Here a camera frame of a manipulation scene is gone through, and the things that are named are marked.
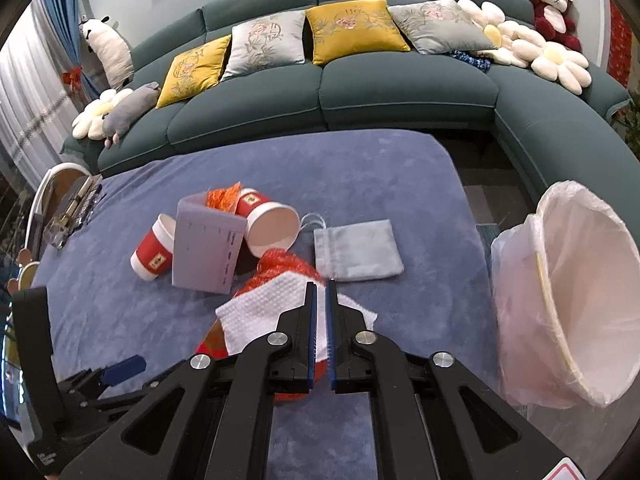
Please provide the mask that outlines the red white paper cup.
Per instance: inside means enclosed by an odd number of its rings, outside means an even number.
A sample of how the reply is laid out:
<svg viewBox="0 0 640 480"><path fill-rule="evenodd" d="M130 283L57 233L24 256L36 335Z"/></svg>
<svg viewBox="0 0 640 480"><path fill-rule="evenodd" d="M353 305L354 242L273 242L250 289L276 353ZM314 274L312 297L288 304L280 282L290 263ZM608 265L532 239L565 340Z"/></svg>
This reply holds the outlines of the red white paper cup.
<svg viewBox="0 0 640 480"><path fill-rule="evenodd" d="M143 281L168 272L174 255L176 220L160 214L130 257L130 266Z"/></svg>
<svg viewBox="0 0 640 480"><path fill-rule="evenodd" d="M246 219L245 241L256 258L269 249L289 250L300 229L298 212L291 206L270 200L254 188L242 188L236 214Z"/></svg>

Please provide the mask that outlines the white lined trash bin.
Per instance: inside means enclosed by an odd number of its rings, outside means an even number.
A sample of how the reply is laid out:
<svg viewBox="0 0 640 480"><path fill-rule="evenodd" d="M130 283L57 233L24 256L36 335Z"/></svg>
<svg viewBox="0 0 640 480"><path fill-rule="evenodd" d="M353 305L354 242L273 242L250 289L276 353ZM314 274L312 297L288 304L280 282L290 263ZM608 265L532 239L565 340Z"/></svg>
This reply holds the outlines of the white lined trash bin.
<svg viewBox="0 0 640 480"><path fill-rule="evenodd" d="M605 408L639 373L639 249L575 181L491 243L502 391L514 405Z"/></svg>

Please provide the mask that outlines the orange wrapper in box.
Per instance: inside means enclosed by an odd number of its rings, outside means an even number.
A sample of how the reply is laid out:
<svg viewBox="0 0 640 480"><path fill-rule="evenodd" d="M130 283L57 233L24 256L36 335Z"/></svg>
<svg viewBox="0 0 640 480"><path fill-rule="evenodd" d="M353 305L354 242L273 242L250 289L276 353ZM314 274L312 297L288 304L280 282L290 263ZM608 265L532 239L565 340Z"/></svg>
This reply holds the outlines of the orange wrapper in box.
<svg viewBox="0 0 640 480"><path fill-rule="evenodd" d="M235 214L242 191L242 184L236 182L230 188L215 188L209 190L205 197L205 206L227 214Z"/></svg>

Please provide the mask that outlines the clear box with tools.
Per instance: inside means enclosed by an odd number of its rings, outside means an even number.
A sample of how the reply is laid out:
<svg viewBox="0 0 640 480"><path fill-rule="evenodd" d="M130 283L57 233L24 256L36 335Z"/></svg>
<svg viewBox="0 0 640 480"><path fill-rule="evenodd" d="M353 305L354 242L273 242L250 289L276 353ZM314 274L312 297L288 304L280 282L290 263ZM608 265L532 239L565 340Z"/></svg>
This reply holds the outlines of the clear box with tools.
<svg viewBox="0 0 640 480"><path fill-rule="evenodd" d="M81 176L63 195L43 230L43 240L56 249L62 249L68 239L88 221L102 192L101 176Z"/></svg>

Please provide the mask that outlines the left white flower cushion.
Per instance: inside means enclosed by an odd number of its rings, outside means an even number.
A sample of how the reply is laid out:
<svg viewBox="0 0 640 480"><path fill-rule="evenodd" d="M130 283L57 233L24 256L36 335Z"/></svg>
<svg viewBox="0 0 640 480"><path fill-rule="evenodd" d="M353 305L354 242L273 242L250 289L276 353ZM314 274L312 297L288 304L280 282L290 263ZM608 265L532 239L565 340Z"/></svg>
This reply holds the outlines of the left white flower cushion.
<svg viewBox="0 0 640 480"><path fill-rule="evenodd" d="M103 141L106 135L103 131L104 117L113 108L134 92L132 89L107 89L100 96L90 102L72 122L72 136L76 140L88 138L93 141Z"/></svg>

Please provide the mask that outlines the white flower cushion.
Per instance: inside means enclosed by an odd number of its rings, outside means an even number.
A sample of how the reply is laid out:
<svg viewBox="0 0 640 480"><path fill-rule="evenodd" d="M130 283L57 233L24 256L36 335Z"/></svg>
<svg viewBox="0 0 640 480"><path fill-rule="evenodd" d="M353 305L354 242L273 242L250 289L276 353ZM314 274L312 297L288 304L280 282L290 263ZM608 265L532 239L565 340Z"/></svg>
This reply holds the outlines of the white flower cushion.
<svg viewBox="0 0 640 480"><path fill-rule="evenodd" d="M503 26L506 14L495 3L484 1L479 6L472 0L458 0L457 4L469 14L473 23L490 39L496 49L511 47L511 38Z"/></svg>
<svg viewBox="0 0 640 480"><path fill-rule="evenodd" d="M539 32L517 22L506 21L503 26L511 38L511 47L478 51L480 56L500 65L528 68L576 96L592 83L589 62L581 53L544 40Z"/></svg>
<svg viewBox="0 0 640 480"><path fill-rule="evenodd" d="M113 108L134 92L132 89L107 89L100 96L90 102L72 122L72 136L76 140L88 138L93 141L103 141L106 135L103 131L104 117Z"/></svg>

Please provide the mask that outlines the grey plush toy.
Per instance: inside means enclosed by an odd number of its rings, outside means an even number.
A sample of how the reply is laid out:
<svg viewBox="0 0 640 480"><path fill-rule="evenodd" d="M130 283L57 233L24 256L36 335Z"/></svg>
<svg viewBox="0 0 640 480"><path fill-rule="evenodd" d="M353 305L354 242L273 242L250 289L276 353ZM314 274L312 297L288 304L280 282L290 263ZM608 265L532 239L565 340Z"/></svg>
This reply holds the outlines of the grey plush toy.
<svg viewBox="0 0 640 480"><path fill-rule="evenodd" d="M148 82L132 90L104 116L104 148L117 144L131 126L152 110L160 97L160 84Z"/></svg>

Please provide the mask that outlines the white sheer curtain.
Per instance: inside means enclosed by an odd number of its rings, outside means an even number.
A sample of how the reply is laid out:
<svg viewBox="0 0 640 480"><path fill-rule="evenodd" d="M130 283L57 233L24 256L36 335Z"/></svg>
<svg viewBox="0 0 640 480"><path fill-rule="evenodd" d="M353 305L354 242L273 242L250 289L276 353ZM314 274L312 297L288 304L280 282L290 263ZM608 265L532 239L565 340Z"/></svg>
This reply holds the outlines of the white sheer curtain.
<svg viewBox="0 0 640 480"><path fill-rule="evenodd" d="M42 0L32 0L1 48L1 145L32 188L67 159L78 115L62 81L71 67Z"/></svg>

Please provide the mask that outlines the left yellow cushion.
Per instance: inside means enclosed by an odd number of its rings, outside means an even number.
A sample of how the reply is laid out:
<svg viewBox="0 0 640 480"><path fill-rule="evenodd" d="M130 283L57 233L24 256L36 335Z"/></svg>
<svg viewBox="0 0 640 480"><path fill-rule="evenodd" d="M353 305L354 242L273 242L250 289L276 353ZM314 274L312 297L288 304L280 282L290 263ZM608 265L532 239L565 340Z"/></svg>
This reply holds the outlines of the left yellow cushion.
<svg viewBox="0 0 640 480"><path fill-rule="evenodd" d="M159 110L192 99L215 87L224 71L229 44L231 36L222 36L177 55L171 62L155 108Z"/></svg>

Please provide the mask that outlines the grey embroidered cushion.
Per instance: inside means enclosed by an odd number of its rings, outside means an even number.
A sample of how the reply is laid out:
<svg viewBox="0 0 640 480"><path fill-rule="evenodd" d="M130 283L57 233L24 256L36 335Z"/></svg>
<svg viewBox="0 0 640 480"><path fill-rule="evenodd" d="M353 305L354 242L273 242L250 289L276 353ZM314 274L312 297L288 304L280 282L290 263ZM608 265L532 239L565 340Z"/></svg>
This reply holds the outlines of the grey embroidered cushion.
<svg viewBox="0 0 640 480"><path fill-rule="evenodd" d="M267 68L304 64L304 10L254 18L232 27L231 51L221 81Z"/></svg>
<svg viewBox="0 0 640 480"><path fill-rule="evenodd" d="M491 40L473 22L470 14L454 0L389 6L388 12L400 31L421 54L495 49Z"/></svg>

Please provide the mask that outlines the middle yellow cushion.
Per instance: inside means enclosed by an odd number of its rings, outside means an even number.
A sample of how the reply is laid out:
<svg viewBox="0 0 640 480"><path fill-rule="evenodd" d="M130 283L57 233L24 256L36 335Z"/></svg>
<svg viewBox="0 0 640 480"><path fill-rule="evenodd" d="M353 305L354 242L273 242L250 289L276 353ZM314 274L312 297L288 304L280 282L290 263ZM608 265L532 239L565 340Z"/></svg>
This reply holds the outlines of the middle yellow cushion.
<svg viewBox="0 0 640 480"><path fill-rule="evenodd" d="M306 11L314 48L312 62L323 66L344 56L408 52L386 0L346 0L313 6Z"/></svg>

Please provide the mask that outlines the right grey embroidered cushion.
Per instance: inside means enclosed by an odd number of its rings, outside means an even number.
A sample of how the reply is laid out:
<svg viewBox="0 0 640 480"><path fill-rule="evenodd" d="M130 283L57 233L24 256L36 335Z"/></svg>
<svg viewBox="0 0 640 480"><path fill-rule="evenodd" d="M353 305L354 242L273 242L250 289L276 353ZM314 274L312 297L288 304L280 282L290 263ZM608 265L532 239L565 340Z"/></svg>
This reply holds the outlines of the right grey embroidered cushion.
<svg viewBox="0 0 640 480"><path fill-rule="evenodd" d="M389 6L388 12L400 31L421 54L495 49L491 40L473 22L470 14L454 0Z"/></svg>

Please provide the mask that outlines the white plush animal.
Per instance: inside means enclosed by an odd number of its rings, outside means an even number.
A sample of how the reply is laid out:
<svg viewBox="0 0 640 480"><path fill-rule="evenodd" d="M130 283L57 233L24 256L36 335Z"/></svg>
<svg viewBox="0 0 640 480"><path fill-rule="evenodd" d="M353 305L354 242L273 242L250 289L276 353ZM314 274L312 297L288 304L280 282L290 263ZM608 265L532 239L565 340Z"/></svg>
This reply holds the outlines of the white plush animal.
<svg viewBox="0 0 640 480"><path fill-rule="evenodd" d="M108 24L110 18L82 18L79 24L81 36L103 66L111 88L121 89L134 76L134 62L125 39Z"/></svg>

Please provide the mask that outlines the red white plush monkey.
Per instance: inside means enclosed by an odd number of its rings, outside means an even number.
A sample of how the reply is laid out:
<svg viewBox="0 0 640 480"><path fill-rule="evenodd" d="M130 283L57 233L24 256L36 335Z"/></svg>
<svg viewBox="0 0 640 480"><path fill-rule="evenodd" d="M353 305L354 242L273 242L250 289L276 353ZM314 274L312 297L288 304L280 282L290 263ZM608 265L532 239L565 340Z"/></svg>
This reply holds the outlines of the red white plush monkey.
<svg viewBox="0 0 640 480"><path fill-rule="evenodd" d="M576 24L568 15L573 0L529 0L534 7L536 31L547 41L562 44L567 49L582 52L575 36Z"/></svg>

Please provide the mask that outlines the blue curtain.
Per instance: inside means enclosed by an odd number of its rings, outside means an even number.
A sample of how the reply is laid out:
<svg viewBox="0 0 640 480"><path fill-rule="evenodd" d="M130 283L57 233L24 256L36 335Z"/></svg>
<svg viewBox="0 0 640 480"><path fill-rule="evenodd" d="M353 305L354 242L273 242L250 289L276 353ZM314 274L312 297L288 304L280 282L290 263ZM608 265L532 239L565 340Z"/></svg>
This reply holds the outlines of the blue curtain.
<svg viewBox="0 0 640 480"><path fill-rule="evenodd" d="M70 71L78 73L76 78L78 87L89 99L96 99L99 96L98 88L92 79L84 74L81 67L79 0L42 0L42 2L52 28L72 63Z"/></svg>

